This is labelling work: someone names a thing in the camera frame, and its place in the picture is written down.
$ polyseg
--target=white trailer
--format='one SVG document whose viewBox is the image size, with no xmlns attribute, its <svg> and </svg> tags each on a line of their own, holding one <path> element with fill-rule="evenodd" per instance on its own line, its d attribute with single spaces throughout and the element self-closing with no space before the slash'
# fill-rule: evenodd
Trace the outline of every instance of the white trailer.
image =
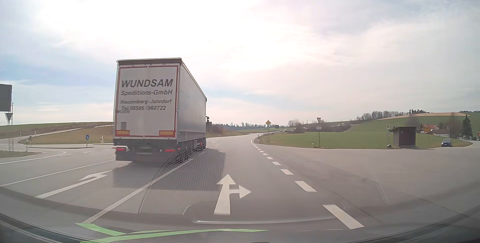
<svg viewBox="0 0 480 243">
<path fill-rule="evenodd" d="M 181 58 L 117 61 L 116 160 L 168 162 L 203 150 L 207 98 Z"/>
</svg>

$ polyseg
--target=semi-trailer truck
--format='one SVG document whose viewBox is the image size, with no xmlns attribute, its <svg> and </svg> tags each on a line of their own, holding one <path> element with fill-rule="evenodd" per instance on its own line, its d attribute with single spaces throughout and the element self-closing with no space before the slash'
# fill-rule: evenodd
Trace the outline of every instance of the semi-trailer truck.
<svg viewBox="0 0 480 243">
<path fill-rule="evenodd" d="M 116 160 L 167 163 L 205 149 L 206 105 L 182 58 L 117 60 Z"/>
</svg>

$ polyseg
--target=straight and right arrow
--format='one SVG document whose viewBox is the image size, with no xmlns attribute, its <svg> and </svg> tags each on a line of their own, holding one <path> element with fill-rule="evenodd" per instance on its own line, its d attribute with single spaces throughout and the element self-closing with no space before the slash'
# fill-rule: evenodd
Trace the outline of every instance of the straight and right arrow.
<svg viewBox="0 0 480 243">
<path fill-rule="evenodd" d="M 238 189 L 230 189 L 230 185 L 235 185 L 235 181 L 229 174 L 220 179 L 217 185 L 222 185 L 222 190 L 216 202 L 214 215 L 230 215 L 230 194 L 238 194 L 240 198 L 243 198 L 251 193 L 250 190 L 241 185 L 238 185 Z"/>
</svg>

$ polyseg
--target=sky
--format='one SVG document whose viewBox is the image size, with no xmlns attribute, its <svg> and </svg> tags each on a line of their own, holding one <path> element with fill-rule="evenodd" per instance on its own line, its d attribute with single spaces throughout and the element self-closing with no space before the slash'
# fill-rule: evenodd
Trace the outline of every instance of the sky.
<svg viewBox="0 0 480 243">
<path fill-rule="evenodd" d="M 480 0 L 0 0 L 14 124 L 111 121 L 116 61 L 170 57 L 213 123 L 479 110 L 479 43 Z"/>
</svg>

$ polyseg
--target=dark car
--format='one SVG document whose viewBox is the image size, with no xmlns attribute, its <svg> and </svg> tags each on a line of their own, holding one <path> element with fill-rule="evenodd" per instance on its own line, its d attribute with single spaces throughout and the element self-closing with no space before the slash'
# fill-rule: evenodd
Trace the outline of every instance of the dark car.
<svg viewBox="0 0 480 243">
<path fill-rule="evenodd" d="M 453 142 L 451 139 L 445 139 L 443 142 L 441 142 L 441 147 L 453 147 Z"/>
</svg>

